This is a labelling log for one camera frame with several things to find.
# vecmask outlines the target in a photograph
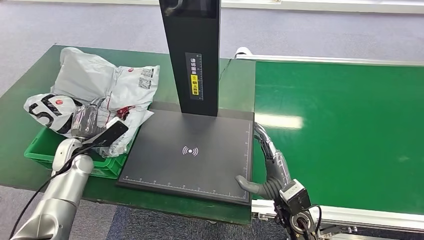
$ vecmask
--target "black vertical pillar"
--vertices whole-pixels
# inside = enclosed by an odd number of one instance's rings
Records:
[[[159,0],[181,112],[217,116],[221,0]]]

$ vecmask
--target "wireless charging symbol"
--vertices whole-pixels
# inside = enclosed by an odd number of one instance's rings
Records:
[[[190,149],[187,146],[182,148],[182,155],[191,154],[193,156],[197,156],[199,154],[199,149],[196,147],[194,149]]]

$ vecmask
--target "black cable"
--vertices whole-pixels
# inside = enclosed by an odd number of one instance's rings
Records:
[[[299,222],[300,222],[300,224],[302,224],[303,230],[305,230],[305,233],[306,233],[306,239],[307,239],[307,240],[311,240],[311,233],[309,232],[308,224],[305,222],[305,220],[304,220],[304,219],[303,219],[303,220],[298,221],[297,223],[299,223]]]
[[[219,80],[218,80],[219,82],[221,81],[221,78],[222,78],[222,76],[223,76],[224,72],[227,70],[228,66],[230,65],[231,60],[233,60],[233,59],[232,59],[232,58],[230,58],[230,59],[229,59],[229,61],[228,61],[228,62],[227,62],[227,64],[225,65],[224,69],[222,70],[221,74],[219,75]]]
[[[320,229],[320,225],[321,225],[321,219],[323,217],[323,211],[321,210],[321,207],[317,204],[312,204],[310,207],[306,208],[306,209],[302,209],[303,211],[309,210],[311,208],[315,208],[317,207],[319,209],[319,217],[318,217],[318,223],[316,224],[316,228],[315,228],[315,233],[318,234],[318,230]]]
[[[69,170],[69,168],[71,167],[72,160],[74,160],[74,158],[75,158],[76,156],[78,156],[78,155],[80,155],[80,154],[85,153],[86,151],[90,150],[90,149],[91,149],[91,148],[93,148],[94,146],[95,146],[95,145],[90,145],[90,146],[88,146],[88,147],[86,147],[86,148],[82,149],[81,151],[78,151],[77,153],[73,154],[73,155],[72,155],[72,156],[68,159],[68,161],[66,161],[66,162],[65,162],[65,164],[62,166],[62,168],[60,168],[60,170],[59,170],[59,171],[57,171],[57,172],[56,172],[53,176],[49,177],[49,178],[47,179],[47,181],[45,181],[45,182],[43,183],[43,185],[41,185],[41,187],[40,187],[37,191],[35,191],[34,195],[32,195],[32,197],[29,199],[28,203],[25,205],[25,207],[23,208],[23,210],[20,212],[19,217],[17,218],[17,220],[16,220],[16,222],[15,222],[15,224],[14,224],[14,226],[13,226],[12,232],[10,233],[9,239],[11,239],[11,238],[14,236],[15,231],[16,231],[16,228],[18,227],[18,224],[19,224],[19,222],[21,221],[22,216],[24,215],[25,211],[26,211],[26,210],[28,209],[28,207],[30,206],[31,202],[32,202],[32,201],[36,198],[37,194],[39,194],[39,192],[41,191],[41,189],[43,189],[43,188],[44,188],[47,184],[49,184],[49,182],[50,182],[52,179],[54,179],[55,177],[57,177],[57,176],[59,176],[59,175],[63,174],[64,172],[68,171],[68,170]]]

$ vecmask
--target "yellow label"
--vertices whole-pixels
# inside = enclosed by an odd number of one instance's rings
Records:
[[[191,94],[199,95],[198,76],[192,74],[191,78]]]

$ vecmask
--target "green plastic crate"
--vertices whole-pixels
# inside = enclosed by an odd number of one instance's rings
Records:
[[[23,155],[26,158],[32,159],[51,170],[56,149],[65,139],[66,137],[44,127],[37,134],[28,148],[26,148]],[[134,139],[128,144],[128,149],[131,148],[133,141]],[[118,178],[121,169],[128,157],[128,155],[124,153],[117,157],[104,158],[94,151],[91,151],[89,156],[93,159],[94,163],[94,169],[91,173],[91,176],[107,179]]]

